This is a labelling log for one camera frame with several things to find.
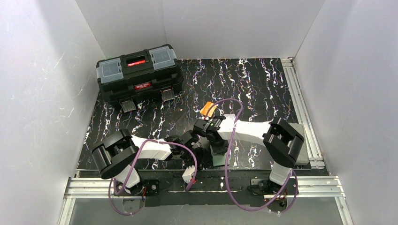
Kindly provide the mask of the mint green card holder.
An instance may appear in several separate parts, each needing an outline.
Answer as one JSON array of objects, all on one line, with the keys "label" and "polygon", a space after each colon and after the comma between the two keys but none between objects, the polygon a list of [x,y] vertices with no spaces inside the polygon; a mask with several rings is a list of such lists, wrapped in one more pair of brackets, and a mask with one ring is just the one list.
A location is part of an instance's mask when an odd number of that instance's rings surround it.
[{"label": "mint green card holder", "polygon": [[225,146],[210,146],[212,165],[213,167],[225,166],[225,161],[227,161],[227,166],[230,165],[230,155],[228,154],[228,145]]}]

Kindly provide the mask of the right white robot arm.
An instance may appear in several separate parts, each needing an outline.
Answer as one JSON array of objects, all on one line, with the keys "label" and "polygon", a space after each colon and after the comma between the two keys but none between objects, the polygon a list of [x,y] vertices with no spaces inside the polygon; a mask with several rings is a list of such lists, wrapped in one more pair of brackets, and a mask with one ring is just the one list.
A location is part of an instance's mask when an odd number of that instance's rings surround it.
[{"label": "right white robot arm", "polygon": [[264,146],[274,161],[269,180],[280,186],[296,166],[305,145],[305,137],[292,123],[282,118],[268,122],[248,122],[237,120],[234,114],[226,114],[208,120],[198,119],[192,130],[218,145],[240,140]]}]

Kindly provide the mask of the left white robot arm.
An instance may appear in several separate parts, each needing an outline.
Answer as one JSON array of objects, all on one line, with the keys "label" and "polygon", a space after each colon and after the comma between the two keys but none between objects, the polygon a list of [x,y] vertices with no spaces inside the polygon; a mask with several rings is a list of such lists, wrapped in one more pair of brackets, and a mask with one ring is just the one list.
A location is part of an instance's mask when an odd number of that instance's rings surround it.
[{"label": "left white robot arm", "polygon": [[145,139],[121,129],[98,143],[91,155],[104,180],[110,179],[115,196],[158,195],[158,180],[144,180],[135,165],[139,159],[160,161],[181,159],[186,165],[182,179],[189,190],[196,182],[196,174],[204,155],[199,136],[189,130],[182,136],[172,135],[163,139]]}]

